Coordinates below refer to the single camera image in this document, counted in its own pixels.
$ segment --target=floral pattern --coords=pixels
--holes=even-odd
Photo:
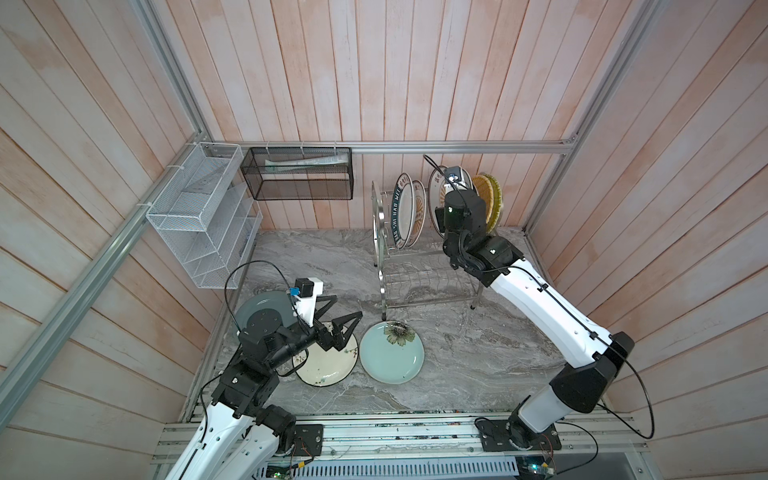
[[[416,338],[416,331],[401,322],[388,322],[384,328],[384,335],[391,344],[405,346],[406,342],[412,342]]]

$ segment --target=wooden plank wall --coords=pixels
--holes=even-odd
[[[570,137],[639,0],[154,0],[214,138]],[[553,155],[448,155],[525,223]],[[372,180],[426,181],[420,155],[355,156],[354,199],[266,202],[264,228],[362,228]]]
[[[128,2],[0,2],[0,370],[194,129]],[[147,232],[0,434],[3,478],[141,478],[220,297]]]
[[[637,342],[665,478],[768,472],[767,26],[765,0],[671,2],[531,233]],[[609,396],[648,432],[631,372]]]

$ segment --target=ventilation grille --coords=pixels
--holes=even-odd
[[[400,460],[316,460],[293,471],[296,478],[358,478],[410,477],[431,478],[483,478],[517,476],[515,457],[494,456],[481,458],[412,458]],[[261,468],[254,478],[267,478]]]

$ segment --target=metal bar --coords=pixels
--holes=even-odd
[[[250,147],[344,147],[354,154],[567,154],[567,141],[243,141]]]
[[[526,232],[523,232],[523,238],[525,239],[525,245],[528,247],[528,251],[531,252],[531,259],[529,260],[536,266],[536,271],[544,277],[544,280],[547,280],[547,283],[554,285],[552,277],[549,276],[549,272],[544,268],[544,262],[541,261],[538,250],[536,250],[536,246],[531,241],[531,236]]]
[[[297,424],[321,423],[323,453],[318,459],[431,458],[494,455],[482,451],[474,419],[506,419],[509,412],[368,413],[298,415]],[[568,415],[600,443],[601,452],[646,452],[647,444],[613,416],[601,413]],[[197,423],[166,425],[152,463],[173,462],[192,437]],[[556,425],[563,449],[558,455],[593,452],[592,438],[572,425]],[[531,455],[531,452],[506,452]]]
[[[243,262],[247,262],[253,257],[253,249],[255,248],[256,242],[254,241],[253,246],[251,246],[250,251],[247,254],[247,257],[243,256]],[[240,291],[243,289],[243,284],[245,283],[246,276],[248,276],[249,268],[250,265],[243,267],[243,274],[240,276],[240,282],[237,284],[237,288],[234,290],[231,296],[227,296],[227,299],[229,299],[233,310],[236,310],[237,299],[240,297]],[[224,289],[224,295],[227,295],[228,291],[229,290]],[[190,385],[187,399],[184,401],[184,407],[182,408],[181,414],[179,415],[179,422],[191,421],[192,415],[194,414],[194,409],[197,406],[198,392],[201,388],[203,388],[205,382],[213,377],[214,369],[216,368],[216,362],[219,357],[219,351],[221,349],[221,344],[224,341],[224,337],[226,336],[227,332],[229,331],[230,325],[231,323],[229,310],[227,310],[226,303],[222,303],[221,309],[219,310],[219,315],[216,318],[216,325],[214,325],[214,330],[208,337],[208,341],[205,345],[205,351],[203,353],[203,358],[200,361],[200,365],[197,367],[197,372],[195,373],[194,378],[192,379],[192,385]]]
[[[174,158],[180,164],[204,134],[190,138],[187,146]],[[125,257],[138,242],[147,227],[147,211],[157,195],[168,183],[176,169],[166,171],[150,188],[120,225],[110,242],[102,247],[85,271],[75,280],[73,287],[62,297],[45,317],[35,334],[13,359],[0,383],[0,431],[11,421],[29,393],[51,365],[59,350],[77,328],[83,316],[91,308],[120,267]]]
[[[181,71],[179,62],[176,59],[173,48],[170,46],[168,37],[165,35],[163,24],[160,22],[152,1],[131,0],[131,4],[134,6],[139,21],[144,25],[144,30],[147,32],[150,43],[154,46],[157,55],[163,62],[170,82],[179,95],[184,105],[184,110],[187,111],[187,115],[192,121],[192,125],[197,129],[198,133],[205,133],[205,137],[200,141],[210,140],[210,129],[205,122],[203,114],[200,112],[200,106],[197,104],[194,95],[192,95],[187,78]]]
[[[547,185],[536,200],[531,216],[523,227],[523,230],[526,232],[531,232],[536,228],[536,224],[541,219],[541,215],[544,213],[544,210],[554,196],[554,192],[560,187],[560,183],[562,182],[565,173],[578,155],[581,145],[584,143],[584,139],[589,137],[592,129],[605,110],[607,103],[613,98],[618,85],[627,75],[627,70],[629,70],[629,66],[640,51],[643,41],[650,34],[654,24],[658,21],[661,13],[664,12],[668,4],[669,0],[646,0],[642,5],[640,13],[634,19],[634,22],[627,33],[627,37],[622,41],[622,46],[616,54],[616,58],[611,63],[594,99],[590,103],[587,113],[579,123],[575,135],[572,137],[574,147],[571,151],[565,152],[565,157],[560,159],[557,167],[555,167],[552,175],[549,177]]]

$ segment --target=plate rim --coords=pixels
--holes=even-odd
[[[488,186],[491,189],[491,202],[492,202],[492,205],[491,205],[491,208],[488,210],[488,212],[486,212],[486,214],[485,214],[485,222],[487,224],[489,221],[491,221],[491,217],[493,217],[493,208],[496,205],[496,200],[494,198],[494,193],[495,192],[494,192],[493,183],[485,175],[477,174],[477,175],[475,175],[475,178],[481,178],[481,179],[483,179],[483,181],[488,182]],[[475,182],[474,178],[472,179],[472,184],[475,185],[475,192],[478,194],[478,196],[480,196],[480,193],[477,191],[477,183]],[[488,207],[488,202],[485,202],[485,207],[486,208]]]
[[[445,165],[438,165],[438,169],[440,170],[440,174],[445,179],[445,174],[443,173],[443,168],[448,168]],[[427,191],[427,204],[429,205],[429,218],[432,220],[432,226],[435,228],[435,231],[438,233],[440,237],[445,238],[445,234],[440,233],[440,229],[437,227],[437,214],[435,213],[435,209],[432,208],[432,196],[429,194],[429,192],[432,191],[432,178],[437,174],[438,171],[434,168],[432,169],[432,173],[429,175],[429,190]]]
[[[496,210],[496,213],[491,215],[491,220],[493,220],[494,217],[496,217],[496,221],[494,223],[491,223],[489,221],[487,229],[486,229],[486,233],[491,233],[491,231],[493,231],[498,226],[498,221],[501,219],[502,211],[504,210],[504,201],[503,201],[503,196],[502,196],[502,187],[501,187],[501,184],[496,179],[496,177],[494,177],[493,175],[485,173],[485,172],[480,173],[480,175],[482,175],[485,178],[488,178],[491,181],[491,186],[494,187],[494,188],[497,187],[498,188],[498,193],[499,193],[499,195],[498,195],[499,202],[494,203],[494,206],[493,206],[494,210]]]
[[[348,377],[349,375],[352,374],[352,371],[355,369],[355,367],[357,366],[357,363],[360,361],[360,342],[357,341],[357,337],[355,336],[355,333],[352,334],[351,338],[354,338],[355,339],[355,343],[357,344],[357,357],[355,358],[355,362],[352,364],[352,368],[349,369],[349,371],[346,373],[346,375],[344,375],[342,378],[336,380],[334,383],[329,383],[327,385],[315,385],[314,383],[309,383],[305,379],[301,378],[301,375],[299,375],[299,370],[301,370],[301,369],[296,371],[296,376],[299,377],[299,380],[301,380],[303,383],[305,383],[305,384],[307,384],[309,386],[315,387],[316,389],[324,389],[327,386],[334,386],[337,383],[343,382],[346,377]],[[296,358],[296,355],[293,355],[293,356],[290,357],[290,362],[291,362],[291,365],[295,368],[296,365],[293,363],[293,359],[294,358]]]
[[[419,184],[422,186],[422,192],[424,192],[424,203],[427,204],[429,202],[429,199],[427,198],[427,189],[424,188],[424,184],[421,180],[412,180],[411,181],[411,187],[413,187],[414,184]],[[414,199],[414,205],[415,205],[415,199],[416,199],[416,189],[413,188],[413,199]],[[422,220],[422,224],[419,225],[419,231],[415,233],[415,237],[413,236],[413,223],[416,222],[416,209],[413,209],[413,222],[411,225],[411,234],[408,235],[408,239],[406,240],[406,247],[413,247],[413,245],[419,240],[419,238],[422,235],[422,231],[424,230],[424,220]]]
[[[415,375],[414,375],[414,376],[413,376],[411,379],[408,379],[408,380],[406,380],[405,382],[400,382],[400,383],[388,383],[388,382],[382,382],[381,380],[377,379],[375,376],[371,375],[371,372],[369,372],[369,371],[368,371],[368,369],[366,368],[365,364],[362,362],[362,341],[363,341],[363,340],[366,338],[366,335],[368,335],[368,332],[370,332],[371,330],[375,329],[375,328],[376,328],[377,326],[379,326],[379,325],[382,325],[382,324],[387,324],[387,323],[390,323],[390,322],[399,322],[399,323],[404,323],[404,324],[406,324],[407,326],[411,327],[411,328],[413,329],[413,332],[415,333],[415,335],[416,335],[416,336],[419,338],[419,342],[422,344],[422,352],[424,353],[424,356],[422,357],[422,362],[421,362],[421,365],[419,365],[419,369],[418,369],[418,370],[416,370],[416,374],[415,374]],[[374,379],[375,381],[377,381],[377,382],[379,382],[379,383],[383,383],[384,385],[402,385],[403,383],[408,383],[408,382],[410,382],[411,380],[413,380],[414,378],[416,378],[416,377],[419,375],[419,373],[422,371],[422,368],[424,368],[424,362],[425,362],[425,360],[426,360],[426,357],[427,357],[426,349],[424,348],[424,342],[422,341],[422,336],[421,336],[421,335],[419,335],[419,332],[417,332],[417,331],[416,331],[416,329],[415,329],[415,328],[413,328],[413,326],[412,326],[410,323],[407,323],[407,322],[400,322],[399,320],[383,320],[382,322],[376,322],[376,323],[374,323],[373,325],[371,325],[370,327],[368,327],[368,329],[366,330],[366,332],[365,332],[365,333],[363,333],[363,335],[362,335],[362,339],[360,339],[360,341],[359,341],[359,342],[358,342],[358,344],[357,344],[357,348],[358,348],[358,351],[357,351],[358,355],[357,355],[357,357],[358,357],[358,359],[360,360],[360,365],[362,366],[362,369],[365,371],[365,373],[366,373],[366,374],[367,374],[369,377],[371,377],[372,379]]]
[[[415,197],[415,194],[413,193],[413,180],[411,179],[411,176],[408,175],[406,172],[402,172],[400,175],[398,175],[397,181],[395,182],[395,189],[392,191],[392,205],[389,208],[389,221],[390,221],[389,228],[390,228],[390,230],[392,230],[392,239],[395,241],[395,247],[398,250],[401,250],[402,248],[405,248],[405,246],[406,246],[406,244],[408,242],[408,238],[411,236],[411,230],[413,230],[413,221],[414,221],[414,218],[415,218],[415,208],[412,207],[411,208],[411,223],[408,226],[408,232],[406,233],[405,236],[401,235],[400,231],[399,231],[400,230],[400,226],[399,226],[400,225],[400,222],[399,222],[399,219],[400,219],[399,208],[398,208],[397,216],[395,216],[394,209],[395,209],[395,205],[396,205],[396,203],[395,203],[395,193],[398,190],[398,186],[397,185],[400,183],[400,179],[403,176],[405,176],[408,179],[408,183],[407,184],[408,184],[408,186],[411,189],[411,203],[413,203],[413,199]],[[401,194],[400,194],[401,197],[397,201],[397,205],[398,206],[400,205],[400,201],[402,199],[402,190],[401,190]],[[395,222],[398,225],[397,232],[395,232],[395,228],[394,228]]]

